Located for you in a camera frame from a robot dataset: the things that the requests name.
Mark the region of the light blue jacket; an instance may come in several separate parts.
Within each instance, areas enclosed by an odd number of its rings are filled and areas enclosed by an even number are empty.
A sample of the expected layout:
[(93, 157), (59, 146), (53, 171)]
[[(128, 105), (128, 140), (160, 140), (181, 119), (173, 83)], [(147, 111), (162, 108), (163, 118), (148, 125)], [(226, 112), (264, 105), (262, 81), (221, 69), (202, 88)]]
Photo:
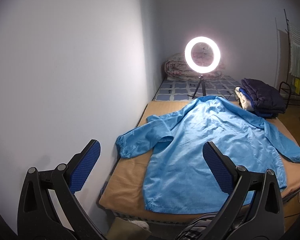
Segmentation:
[(250, 172), (273, 170), (281, 190), (287, 186), (283, 159), (300, 163), (300, 147), (276, 126), (218, 96), (151, 115), (120, 135), (116, 147), (124, 159), (152, 152), (142, 186), (146, 210), (191, 215), (216, 212), (228, 197), (204, 159), (209, 142)]

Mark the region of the black clothes rack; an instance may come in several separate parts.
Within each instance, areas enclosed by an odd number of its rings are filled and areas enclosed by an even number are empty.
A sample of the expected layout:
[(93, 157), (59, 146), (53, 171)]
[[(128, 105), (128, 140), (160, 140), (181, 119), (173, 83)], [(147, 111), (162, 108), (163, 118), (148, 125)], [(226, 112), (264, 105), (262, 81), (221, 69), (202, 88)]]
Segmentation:
[[(287, 25), (287, 36), (288, 36), (288, 22), (291, 23), (291, 21), (286, 17), (286, 25)], [(284, 98), (286, 107), (288, 106), (300, 106), (300, 95), (295, 93), (295, 87), (293, 86), (293, 80), (294, 78), (289, 74), (289, 67), (290, 67), (290, 41), (289, 41), (289, 36), (288, 36), (288, 69), (287, 69), (287, 74), (286, 74), (286, 79), (285, 81), (280, 82), (279, 85), (279, 92), (283, 92), (286, 97)]]

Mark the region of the blue folded garment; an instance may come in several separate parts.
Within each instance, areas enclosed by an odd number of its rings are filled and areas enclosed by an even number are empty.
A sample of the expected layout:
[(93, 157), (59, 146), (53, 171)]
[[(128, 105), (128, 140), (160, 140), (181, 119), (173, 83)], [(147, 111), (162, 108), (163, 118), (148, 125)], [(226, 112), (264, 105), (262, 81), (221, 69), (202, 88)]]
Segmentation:
[(279, 115), (278, 113), (262, 113), (261, 111), (256, 109), (253, 98), (247, 93), (244, 88), (240, 87), (239, 92), (242, 94), (242, 100), (244, 101), (245, 110), (254, 112), (257, 116), (263, 118), (276, 118)]

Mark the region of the white folded garment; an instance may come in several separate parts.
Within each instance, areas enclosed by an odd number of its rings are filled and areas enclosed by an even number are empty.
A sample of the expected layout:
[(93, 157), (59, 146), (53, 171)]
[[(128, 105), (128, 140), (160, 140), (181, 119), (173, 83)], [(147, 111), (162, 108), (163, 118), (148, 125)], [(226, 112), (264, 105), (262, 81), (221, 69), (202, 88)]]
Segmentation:
[(239, 98), (239, 103), (240, 103), (241, 107), (246, 111), (253, 112), (254, 108), (251, 103), (251, 97), (247, 93), (247, 91), (242, 87), (236, 87), (235, 93), (236, 93), (237, 97)]

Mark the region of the dark navy folded jacket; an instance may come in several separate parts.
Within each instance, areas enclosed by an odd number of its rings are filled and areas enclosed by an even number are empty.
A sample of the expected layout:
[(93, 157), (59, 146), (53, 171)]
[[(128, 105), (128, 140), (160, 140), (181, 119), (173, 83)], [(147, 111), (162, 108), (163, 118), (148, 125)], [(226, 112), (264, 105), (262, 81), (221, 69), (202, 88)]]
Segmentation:
[(277, 89), (255, 79), (242, 79), (241, 84), (253, 98), (257, 110), (262, 113), (285, 114), (286, 105)]

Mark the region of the black tripod stand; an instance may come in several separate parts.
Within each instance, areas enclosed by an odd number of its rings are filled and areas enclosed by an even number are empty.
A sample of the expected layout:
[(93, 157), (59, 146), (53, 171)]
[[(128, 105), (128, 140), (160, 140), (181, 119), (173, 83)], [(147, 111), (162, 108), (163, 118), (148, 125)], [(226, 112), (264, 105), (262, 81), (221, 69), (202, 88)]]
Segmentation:
[(206, 88), (205, 88), (205, 78), (204, 78), (204, 75), (201, 74), (201, 75), (198, 77), (198, 79), (199, 79), (199, 82), (198, 82), (198, 84), (197, 84), (197, 87), (196, 87), (194, 93), (193, 93), (192, 95), (189, 95), (189, 97), (190, 97), (191, 99), (197, 98), (196, 95), (197, 95), (197, 92), (198, 92), (198, 90), (199, 90), (200, 88), (201, 88), (201, 91), (202, 91), (202, 96), (206, 96)]

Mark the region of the floral folded quilt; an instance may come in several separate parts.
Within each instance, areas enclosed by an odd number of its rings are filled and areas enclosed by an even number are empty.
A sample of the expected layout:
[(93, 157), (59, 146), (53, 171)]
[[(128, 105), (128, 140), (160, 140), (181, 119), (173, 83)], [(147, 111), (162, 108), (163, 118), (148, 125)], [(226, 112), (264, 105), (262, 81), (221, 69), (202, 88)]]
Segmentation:
[[(216, 79), (223, 75), (225, 65), (220, 61), (218, 67), (203, 77)], [(164, 71), (168, 81), (196, 81), (200, 74), (192, 70), (186, 63), (184, 53), (176, 53), (169, 57), (164, 64)]]

